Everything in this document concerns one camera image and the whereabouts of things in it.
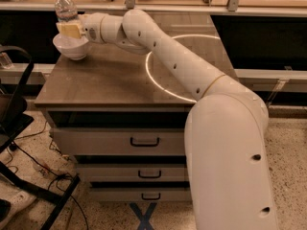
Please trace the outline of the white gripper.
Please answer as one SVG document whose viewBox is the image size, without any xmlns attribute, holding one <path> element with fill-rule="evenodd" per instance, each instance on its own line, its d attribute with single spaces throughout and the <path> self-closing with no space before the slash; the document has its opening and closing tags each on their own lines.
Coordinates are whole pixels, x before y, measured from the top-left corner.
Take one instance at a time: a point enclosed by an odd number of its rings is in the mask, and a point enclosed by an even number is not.
<svg viewBox="0 0 307 230">
<path fill-rule="evenodd" d="M 101 24 L 105 18 L 104 13 L 82 14 L 80 20 L 72 20 L 68 22 L 58 22 L 57 28 L 60 34 L 79 39 L 83 35 L 93 43 L 104 44 L 101 35 Z"/>
</svg>

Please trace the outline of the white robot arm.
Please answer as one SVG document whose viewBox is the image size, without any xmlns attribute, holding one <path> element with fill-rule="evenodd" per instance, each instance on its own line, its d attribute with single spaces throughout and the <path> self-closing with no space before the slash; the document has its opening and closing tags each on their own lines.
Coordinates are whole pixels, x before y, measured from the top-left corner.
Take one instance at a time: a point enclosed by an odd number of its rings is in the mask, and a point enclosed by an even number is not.
<svg viewBox="0 0 307 230">
<path fill-rule="evenodd" d="M 144 11 L 59 22 L 62 35 L 154 53 L 195 104 L 184 129 L 198 230 L 279 230 L 264 133 L 269 113 L 241 83 L 165 34 Z"/>
</svg>

